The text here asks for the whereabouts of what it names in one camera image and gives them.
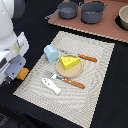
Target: saucepan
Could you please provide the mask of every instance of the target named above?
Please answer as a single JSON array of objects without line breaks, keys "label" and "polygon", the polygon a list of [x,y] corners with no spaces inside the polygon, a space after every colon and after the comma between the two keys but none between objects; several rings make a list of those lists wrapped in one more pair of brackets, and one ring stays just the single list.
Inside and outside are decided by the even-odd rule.
[{"label": "saucepan", "polygon": [[119,10],[119,16],[123,28],[128,30],[128,5]]},{"label": "saucepan", "polygon": [[63,19],[72,19],[77,16],[78,5],[74,2],[62,2],[57,6],[57,8],[58,11],[49,16],[46,16],[45,19],[49,19],[51,16],[57,13]]},{"label": "saucepan", "polygon": [[81,20],[87,24],[98,23],[102,19],[104,11],[108,8],[108,4],[100,1],[92,1],[85,4],[79,3],[81,8]]}]

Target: knife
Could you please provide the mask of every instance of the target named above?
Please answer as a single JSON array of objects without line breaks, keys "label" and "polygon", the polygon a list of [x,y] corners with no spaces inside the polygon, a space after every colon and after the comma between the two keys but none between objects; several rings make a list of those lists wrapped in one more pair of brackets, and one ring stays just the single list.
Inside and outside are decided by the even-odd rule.
[{"label": "knife", "polygon": [[[68,51],[65,51],[65,50],[62,50],[62,49],[58,49],[60,52],[63,52],[65,54],[72,54]],[[82,59],[85,59],[85,60],[89,60],[89,61],[93,61],[93,62],[97,62],[97,59],[96,58],[92,58],[92,57],[89,57],[89,56],[85,56],[85,55],[81,55],[81,54],[74,54]]]},{"label": "knife", "polygon": [[67,79],[67,78],[61,78],[61,77],[57,76],[56,74],[54,74],[52,72],[49,72],[49,71],[45,71],[44,72],[44,75],[46,75],[47,77],[52,78],[52,79],[62,80],[64,82],[68,83],[68,84],[74,85],[74,86],[79,87],[79,88],[82,88],[82,89],[85,88],[85,86],[83,84],[81,84],[81,83],[72,81],[72,80]]}]

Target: dark surface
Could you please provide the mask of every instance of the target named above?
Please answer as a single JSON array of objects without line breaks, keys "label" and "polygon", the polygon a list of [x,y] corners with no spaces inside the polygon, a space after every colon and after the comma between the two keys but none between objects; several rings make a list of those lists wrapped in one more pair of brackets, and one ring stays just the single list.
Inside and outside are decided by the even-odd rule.
[{"label": "dark surface", "polygon": [[[61,2],[62,0],[27,0],[23,17],[13,21],[16,34],[19,35],[23,31],[30,45],[24,56],[27,61],[25,67],[32,70],[42,56],[44,47],[51,43],[60,30],[115,43],[90,128],[127,128],[128,44],[48,24],[44,19],[45,16],[52,14]],[[54,128],[81,128],[77,124],[14,96],[13,93],[21,82],[14,80],[10,85],[0,88],[0,104],[15,112],[29,115],[27,119],[32,122],[37,119]]]}]

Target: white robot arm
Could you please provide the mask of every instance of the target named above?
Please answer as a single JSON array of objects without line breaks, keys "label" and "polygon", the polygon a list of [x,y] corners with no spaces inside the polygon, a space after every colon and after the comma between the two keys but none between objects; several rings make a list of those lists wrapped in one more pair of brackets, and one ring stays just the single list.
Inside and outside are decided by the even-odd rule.
[{"label": "white robot arm", "polygon": [[26,63],[28,41],[23,32],[16,36],[11,20],[20,18],[24,10],[24,0],[0,0],[0,85],[7,77],[13,80]]}]

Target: wooden handle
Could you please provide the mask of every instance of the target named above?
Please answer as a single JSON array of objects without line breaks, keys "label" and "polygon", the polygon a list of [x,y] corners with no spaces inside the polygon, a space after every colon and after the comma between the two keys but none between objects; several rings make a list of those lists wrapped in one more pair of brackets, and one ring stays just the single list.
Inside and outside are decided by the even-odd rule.
[{"label": "wooden handle", "polygon": [[88,56],[84,56],[84,55],[80,55],[80,54],[78,54],[78,57],[80,57],[82,59],[85,59],[85,60],[97,62],[97,59],[96,58],[92,58],[92,57],[88,57]]},{"label": "wooden handle", "polygon": [[85,86],[83,84],[69,80],[67,78],[64,78],[64,82],[71,84],[71,85],[74,85],[74,86],[79,87],[79,88],[83,88],[83,89],[85,88]]}]

